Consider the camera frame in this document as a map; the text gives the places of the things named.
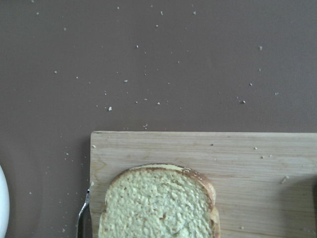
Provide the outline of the bread slice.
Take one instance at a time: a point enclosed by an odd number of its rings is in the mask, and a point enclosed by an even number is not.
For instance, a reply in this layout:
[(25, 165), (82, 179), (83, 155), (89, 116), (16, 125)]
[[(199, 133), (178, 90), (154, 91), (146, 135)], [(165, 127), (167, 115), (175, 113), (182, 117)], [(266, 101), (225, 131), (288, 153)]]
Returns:
[(203, 174), (173, 164), (125, 170), (110, 183), (101, 238), (218, 238), (216, 191)]

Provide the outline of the white round plate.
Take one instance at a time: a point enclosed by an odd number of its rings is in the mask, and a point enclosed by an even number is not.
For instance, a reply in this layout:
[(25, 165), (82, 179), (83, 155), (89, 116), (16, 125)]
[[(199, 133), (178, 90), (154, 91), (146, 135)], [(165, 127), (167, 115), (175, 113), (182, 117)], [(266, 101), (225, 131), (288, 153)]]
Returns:
[(10, 200), (8, 185), (3, 172), (0, 168), (0, 238), (4, 238), (9, 223)]

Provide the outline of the wooden cutting board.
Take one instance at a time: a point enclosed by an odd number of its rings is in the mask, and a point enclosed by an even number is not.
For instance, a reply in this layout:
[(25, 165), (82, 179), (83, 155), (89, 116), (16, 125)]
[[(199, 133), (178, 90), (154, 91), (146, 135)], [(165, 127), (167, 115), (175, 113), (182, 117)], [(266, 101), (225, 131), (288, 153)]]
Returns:
[(93, 237), (109, 183), (130, 167), (175, 164), (207, 176), (223, 238), (317, 235), (314, 133), (95, 131), (91, 134)]

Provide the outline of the metal knife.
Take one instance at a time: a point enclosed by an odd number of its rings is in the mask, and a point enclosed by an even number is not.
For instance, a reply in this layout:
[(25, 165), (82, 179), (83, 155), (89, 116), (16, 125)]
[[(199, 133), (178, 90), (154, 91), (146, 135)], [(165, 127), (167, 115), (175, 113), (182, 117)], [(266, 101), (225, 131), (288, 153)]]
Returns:
[(90, 204), (90, 190), (87, 189), (86, 198), (84, 204), (79, 211), (78, 220), (77, 220), (77, 231), (76, 231), (76, 238), (83, 238), (83, 230), (84, 230), (84, 212), (89, 207)]

